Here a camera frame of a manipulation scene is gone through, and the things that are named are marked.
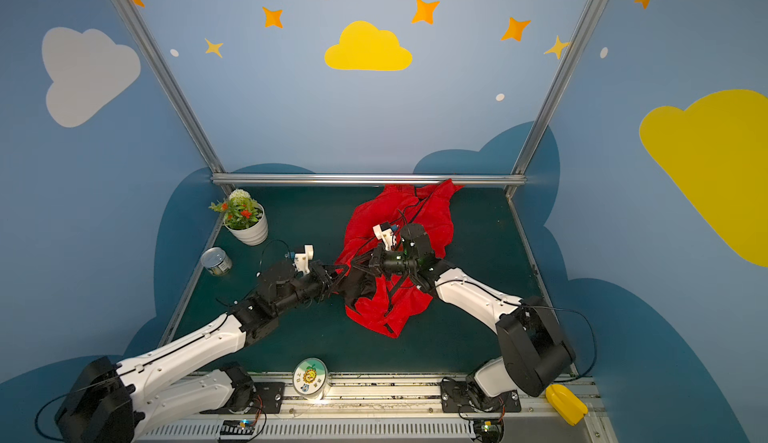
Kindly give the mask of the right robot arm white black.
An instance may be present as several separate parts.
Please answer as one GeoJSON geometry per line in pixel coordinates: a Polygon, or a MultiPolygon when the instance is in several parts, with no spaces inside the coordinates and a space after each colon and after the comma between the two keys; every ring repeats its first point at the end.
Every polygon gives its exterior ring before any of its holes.
{"type": "Polygon", "coordinates": [[[380,242],[351,258],[352,275],[408,279],[417,290],[462,309],[497,336],[501,356],[467,377],[467,393],[477,407],[512,391],[537,397],[574,363],[576,354],[557,310],[543,298],[505,294],[470,277],[436,256],[420,224],[405,225],[399,243],[388,228],[375,226],[374,235],[380,242]]]}

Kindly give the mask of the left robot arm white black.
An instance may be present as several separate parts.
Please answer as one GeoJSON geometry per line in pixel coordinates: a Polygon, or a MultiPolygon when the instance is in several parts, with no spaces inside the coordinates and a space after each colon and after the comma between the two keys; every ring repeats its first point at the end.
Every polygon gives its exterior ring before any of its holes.
{"type": "Polygon", "coordinates": [[[264,292],[252,290],[186,336],[117,363],[107,357],[90,362],[55,413],[62,439],[133,442],[195,413],[228,405],[247,408],[254,390],[246,371],[228,366],[195,380],[188,375],[267,337],[283,313],[329,295],[346,270],[312,262],[299,271],[278,263],[263,275],[264,292]]]}

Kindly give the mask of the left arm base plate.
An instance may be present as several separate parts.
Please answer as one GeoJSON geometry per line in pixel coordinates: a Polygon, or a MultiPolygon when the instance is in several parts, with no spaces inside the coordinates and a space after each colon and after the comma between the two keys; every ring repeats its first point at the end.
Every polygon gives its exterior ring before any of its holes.
{"type": "Polygon", "coordinates": [[[236,388],[225,404],[203,414],[277,414],[285,393],[282,382],[255,381],[249,386],[236,388]]]}

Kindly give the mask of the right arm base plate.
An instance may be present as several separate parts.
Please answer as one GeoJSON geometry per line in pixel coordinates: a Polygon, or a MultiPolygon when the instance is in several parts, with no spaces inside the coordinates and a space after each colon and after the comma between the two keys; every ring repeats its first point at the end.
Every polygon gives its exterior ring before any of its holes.
{"type": "Polygon", "coordinates": [[[487,396],[474,382],[443,377],[439,383],[440,403],[444,413],[519,413],[520,398],[516,390],[487,396]]]}

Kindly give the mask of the red zip jacket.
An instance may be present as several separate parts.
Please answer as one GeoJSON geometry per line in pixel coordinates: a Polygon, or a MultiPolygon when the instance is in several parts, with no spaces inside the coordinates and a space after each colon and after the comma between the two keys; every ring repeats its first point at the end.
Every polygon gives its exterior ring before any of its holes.
{"type": "Polygon", "coordinates": [[[427,309],[453,240],[450,204],[460,189],[450,179],[388,185],[355,209],[336,260],[344,273],[334,289],[349,318],[397,338],[410,317],[427,309]]]}

